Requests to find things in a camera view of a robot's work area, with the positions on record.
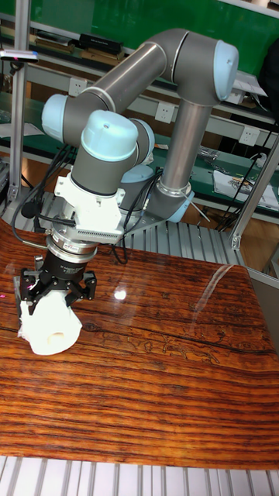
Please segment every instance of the cable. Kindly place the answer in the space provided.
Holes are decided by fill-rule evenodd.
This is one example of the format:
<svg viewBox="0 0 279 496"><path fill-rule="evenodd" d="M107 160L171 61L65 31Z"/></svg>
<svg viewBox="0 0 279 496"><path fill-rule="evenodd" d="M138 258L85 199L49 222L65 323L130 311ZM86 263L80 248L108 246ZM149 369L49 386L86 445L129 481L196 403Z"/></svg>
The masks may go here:
<svg viewBox="0 0 279 496"><path fill-rule="evenodd" d="M222 233L222 231L225 231L226 229L228 229L237 219L238 215L240 214L241 212L241 208L237 208L234 212L231 212L230 215L228 215L228 217L225 218L225 221L223 223L223 226L222 228L219 230L220 233Z"/></svg>
<svg viewBox="0 0 279 496"><path fill-rule="evenodd" d="M120 239L120 242L122 241L123 243L123 253L124 253L124 258L123 260L121 260L119 258L119 255L117 254L116 250L115 250L115 245L112 245L112 252L115 256L115 258L117 259L117 261L121 264L121 265L126 265L128 263L128 255L127 255L127 249L126 249L126 243L125 243L125 238L127 236L128 233L130 233L133 229L135 229L135 227L138 225L138 223L140 222L141 218L143 217L143 214L144 212L146 211L147 209L147 206L148 206L148 203L149 203L149 200L150 200L150 196L152 194L152 191L155 187L155 184L157 182L157 179L160 177L160 175L162 174L162 170L160 170L158 172L158 169L156 169L156 173L154 176L152 176L145 184L144 186L141 188L140 192L137 194L137 196L135 197L133 203L130 205L129 207L129 210L126 214L126 217L125 217L125 221L124 221L124 225L123 225L123 228L124 228L124 233L123 233L123 236L122 238ZM131 218L131 215L132 215L132 212L133 212L133 209L135 208L135 206L137 205L137 203L139 202L143 192L147 189L147 192L145 194L145 197L144 197L144 200L143 200L143 208L139 214L139 218L137 219L136 223L130 228L130 229L127 229L127 225L128 225L128 222Z"/></svg>
<svg viewBox="0 0 279 496"><path fill-rule="evenodd" d="M205 213L192 200L190 200L190 198L186 195L186 193L184 193L183 188L180 189L179 192L182 193L182 195L186 198L186 200L188 200L190 205L192 205L198 211L198 213L199 213L199 215L201 215L201 217L203 217L205 220L210 222L210 219L207 217L207 215L205 215Z"/></svg>
<svg viewBox="0 0 279 496"><path fill-rule="evenodd" d="M55 170L51 174L51 179L46 183L45 188L47 188L47 186L49 186L49 184L52 183L55 180L55 178L60 173L60 171L62 171L74 159L74 154L75 153L76 153L76 151L73 152L72 157L69 159L68 162L65 162L64 165L61 165L61 166L59 164L57 165L57 167L55 168Z"/></svg>
<svg viewBox="0 0 279 496"><path fill-rule="evenodd" d="M42 214L37 215L37 217L40 217L40 219L42 219L42 220L49 220L51 222L56 222L57 224L63 224L64 226L75 227L75 221L74 220L60 219L59 217L57 217L57 219L56 219L55 217L51 218L51 217L47 217L46 215L42 215Z"/></svg>
<svg viewBox="0 0 279 496"><path fill-rule="evenodd" d="M26 245L29 245L29 246L32 246L32 247L35 247L35 248L40 248L41 250L47 250L47 247L44 246L44 245L40 245L38 243L32 243L30 241L27 241L27 239L23 239L17 232L16 232L16 218L19 214L19 211L20 209L24 206L25 203L28 202L28 200L31 200L32 198L34 198L34 200L36 201L36 198L38 198L38 196L40 197L41 194L42 194L42 188L44 188L46 182L47 182L47 179L50 179L50 177L55 174L57 172L57 168L60 166L61 163L64 162L64 158L70 153L71 150L73 150L73 148L71 147L70 150L68 150L64 156L62 158L60 158L61 154L66 150L67 148L67 145L63 146L57 153L56 155L54 156L54 158L52 159L51 163L50 163L50 166L48 167L48 170L46 171L46 174L44 176L44 178L42 179L42 181L37 184L33 190L26 196L26 198L18 204L15 212L14 212L14 215L12 217L12 232L15 236L16 239L18 239L19 241L21 241L22 243L26 244Z"/></svg>
<svg viewBox="0 0 279 496"><path fill-rule="evenodd" d="M220 219L219 224L215 227L215 230L220 230L220 231L221 231L221 230L223 230L223 228L222 228L222 229L220 229L220 228L221 228L222 224L224 223L225 219L229 219L229 218L231 217L231 214L235 214L237 210L239 210L239 212L237 213L237 215L241 212L241 209L242 209L242 207L244 206L244 204L243 204L241 207L238 207L238 208L237 208L234 212L231 212L231 214L230 214L228 217L226 217L226 214L229 212L229 210L231 209L231 207L233 207L233 205L234 205L234 201L236 200L236 197L237 197L237 195L239 194L240 189L241 189L241 187L242 187L243 183L245 182L245 180L246 180L246 179L247 179L247 177L249 176L249 174L250 174L251 170L253 169L253 166L254 166L254 165L255 165L255 163L257 162L258 157L259 157L259 156L260 156L260 154L263 152L264 147L266 146L267 141L269 140L269 138L270 138L270 136L271 136L271 134L272 134L272 132L274 131L274 129L275 129L275 127L276 127L276 126L277 126L277 123L275 122L275 123L272 125L272 127L271 127L271 129L270 129L270 132L268 133L267 138L265 139L265 141L264 141L264 143L263 143L263 146L260 148L260 151L259 151L256 155L254 155L254 157L255 157L255 158L253 159L253 162L252 162L252 164L250 165L250 168L248 169L248 171L246 172L246 174L245 174L244 178L243 178L243 179L242 179L242 181L240 182L240 185L239 185L239 187L238 187L238 188L237 188L237 190L236 190L236 194L234 195L234 197L233 197L232 201L229 203L228 208L226 209L226 211L225 211L225 212L224 212L224 214L222 215L222 218Z"/></svg>
<svg viewBox="0 0 279 496"><path fill-rule="evenodd" d="M26 179L26 177L23 176L22 174L22 180L29 186L30 189L34 189L34 186L31 185L31 183Z"/></svg>

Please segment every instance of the green wall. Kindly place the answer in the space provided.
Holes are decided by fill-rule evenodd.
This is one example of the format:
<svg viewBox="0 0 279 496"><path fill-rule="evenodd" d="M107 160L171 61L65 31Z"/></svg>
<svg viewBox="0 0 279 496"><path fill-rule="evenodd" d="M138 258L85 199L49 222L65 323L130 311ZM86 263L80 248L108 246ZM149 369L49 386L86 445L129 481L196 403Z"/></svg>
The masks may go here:
<svg viewBox="0 0 279 496"><path fill-rule="evenodd" d="M15 13L15 0L0 0ZM155 33L186 28L239 49L239 69L258 75L267 48L279 37L279 19L218 0L33 0L31 19L48 26L92 31L137 48Z"/></svg>

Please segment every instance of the wooden table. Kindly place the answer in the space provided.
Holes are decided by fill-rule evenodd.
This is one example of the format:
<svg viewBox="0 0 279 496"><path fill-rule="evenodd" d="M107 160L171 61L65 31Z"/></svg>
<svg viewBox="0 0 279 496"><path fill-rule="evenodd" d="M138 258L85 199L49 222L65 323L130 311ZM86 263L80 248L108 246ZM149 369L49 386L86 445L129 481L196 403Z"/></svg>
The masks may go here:
<svg viewBox="0 0 279 496"><path fill-rule="evenodd" d="M0 227L0 454L279 467L279 362L245 268L139 251L121 266L101 247L79 340L36 356L12 277L39 250Z"/></svg>

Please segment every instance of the power outlet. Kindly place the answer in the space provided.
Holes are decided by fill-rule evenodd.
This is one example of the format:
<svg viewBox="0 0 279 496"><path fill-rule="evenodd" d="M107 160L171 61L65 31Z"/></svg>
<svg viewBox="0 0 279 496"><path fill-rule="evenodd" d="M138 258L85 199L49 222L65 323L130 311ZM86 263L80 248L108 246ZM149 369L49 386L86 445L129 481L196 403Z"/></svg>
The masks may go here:
<svg viewBox="0 0 279 496"><path fill-rule="evenodd" d="M168 105L167 103L160 102L157 107L155 120L170 124L173 114L174 105Z"/></svg>
<svg viewBox="0 0 279 496"><path fill-rule="evenodd" d="M69 95L78 96L84 89L86 89L88 82L86 79L80 77L71 77L69 85Z"/></svg>
<svg viewBox="0 0 279 496"><path fill-rule="evenodd" d="M258 136L260 135L260 130L256 127L244 127L243 133L239 138L239 143L248 146L256 145Z"/></svg>

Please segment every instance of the light blue joint cap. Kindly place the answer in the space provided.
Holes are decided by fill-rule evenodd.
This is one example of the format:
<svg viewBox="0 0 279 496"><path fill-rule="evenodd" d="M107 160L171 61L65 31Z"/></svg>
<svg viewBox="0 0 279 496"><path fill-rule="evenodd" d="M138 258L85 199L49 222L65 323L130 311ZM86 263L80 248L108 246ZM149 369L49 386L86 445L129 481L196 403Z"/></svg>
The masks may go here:
<svg viewBox="0 0 279 496"><path fill-rule="evenodd" d="M63 141L63 120L67 95L52 95L43 107L42 126L46 134Z"/></svg>
<svg viewBox="0 0 279 496"><path fill-rule="evenodd" d="M147 179L150 179L153 175L154 171L151 167L148 167L148 165L139 164L128 170L128 172L125 172L122 176L121 182L123 184L139 183L142 181L147 181Z"/></svg>
<svg viewBox="0 0 279 496"><path fill-rule="evenodd" d="M148 152L147 152L147 155L146 155L146 158L147 158L151 154L151 152L153 151L153 148L155 147L155 135L154 135L153 130L151 129L150 125L147 124L147 122L145 122L145 121L143 121L141 119L133 119L133 121L140 122L140 124L144 127L144 129L146 130L146 133L148 135L149 148L148 148Z"/></svg>
<svg viewBox="0 0 279 496"><path fill-rule="evenodd" d="M123 115L109 110L95 110L81 134L81 145L93 157L119 162L136 149L138 130Z"/></svg>
<svg viewBox="0 0 279 496"><path fill-rule="evenodd" d="M171 216L169 217L170 222L180 222L183 215L185 214L188 206L190 205L190 201L192 201L193 197L195 196L195 193L191 191L190 195L188 196L187 200L179 207L179 209Z"/></svg>
<svg viewBox="0 0 279 496"><path fill-rule="evenodd" d="M235 46L219 40L214 53L214 84L219 100L226 100L236 79L239 53Z"/></svg>

